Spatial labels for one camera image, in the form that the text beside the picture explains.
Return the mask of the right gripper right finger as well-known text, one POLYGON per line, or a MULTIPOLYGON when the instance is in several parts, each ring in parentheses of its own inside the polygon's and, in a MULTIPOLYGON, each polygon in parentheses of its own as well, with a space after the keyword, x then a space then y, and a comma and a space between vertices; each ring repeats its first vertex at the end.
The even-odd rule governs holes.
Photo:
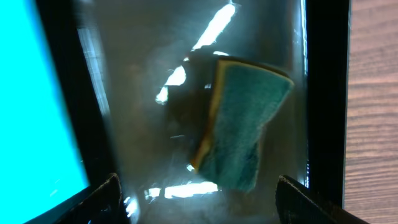
POLYGON ((368 224, 287 175, 278 179, 275 205, 281 224, 368 224))

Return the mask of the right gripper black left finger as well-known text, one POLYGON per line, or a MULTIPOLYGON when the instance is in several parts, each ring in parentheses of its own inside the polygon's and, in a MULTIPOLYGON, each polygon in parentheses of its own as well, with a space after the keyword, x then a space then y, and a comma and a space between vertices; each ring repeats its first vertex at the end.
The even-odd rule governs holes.
POLYGON ((118 175, 110 173, 103 184, 55 223, 129 224, 118 175))

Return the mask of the green yellow sponge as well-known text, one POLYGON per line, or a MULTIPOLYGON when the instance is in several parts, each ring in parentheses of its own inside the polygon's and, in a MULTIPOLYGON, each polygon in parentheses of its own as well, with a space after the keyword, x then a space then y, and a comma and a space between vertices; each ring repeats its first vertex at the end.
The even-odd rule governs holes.
POLYGON ((272 67, 221 57, 211 87, 205 131, 191 165, 222 188, 250 191, 256 185, 263 128, 294 83, 272 67))

